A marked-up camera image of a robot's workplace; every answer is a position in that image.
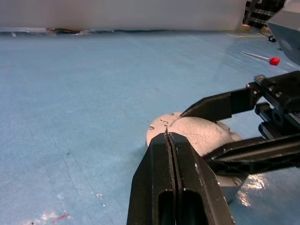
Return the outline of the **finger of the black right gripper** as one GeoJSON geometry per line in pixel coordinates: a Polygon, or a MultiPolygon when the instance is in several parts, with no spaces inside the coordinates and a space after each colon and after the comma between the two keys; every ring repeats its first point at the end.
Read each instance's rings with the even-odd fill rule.
{"type": "Polygon", "coordinates": [[[227,143],[203,156],[216,175],[240,176],[300,166],[300,136],[227,143]]]}
{"type": "Polygon", "coordinates": [[[253,110],[259,98],[260,91],[258,89],[245,87],[205,97],[191,105],[180,117],[197,117],[208,121],[224,120],[234,114],[253,110]]]}

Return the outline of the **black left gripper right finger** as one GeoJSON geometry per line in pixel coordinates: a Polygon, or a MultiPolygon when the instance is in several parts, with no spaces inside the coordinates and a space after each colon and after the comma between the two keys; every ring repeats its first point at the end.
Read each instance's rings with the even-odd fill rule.
{"type": "Polygon", "coordinates": [[[214,172],[186,137],[169,134],[177,179],[176,224],[233,225],[214,172]]]}

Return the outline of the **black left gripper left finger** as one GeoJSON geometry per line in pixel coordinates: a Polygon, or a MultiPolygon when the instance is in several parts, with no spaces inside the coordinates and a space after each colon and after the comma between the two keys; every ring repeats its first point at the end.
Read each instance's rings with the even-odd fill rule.
{"type": "Polygon", "coordinates": [[[133,176],[127,224],[175,224],[175,177],[166,134],[151,140],[133,176]]]}

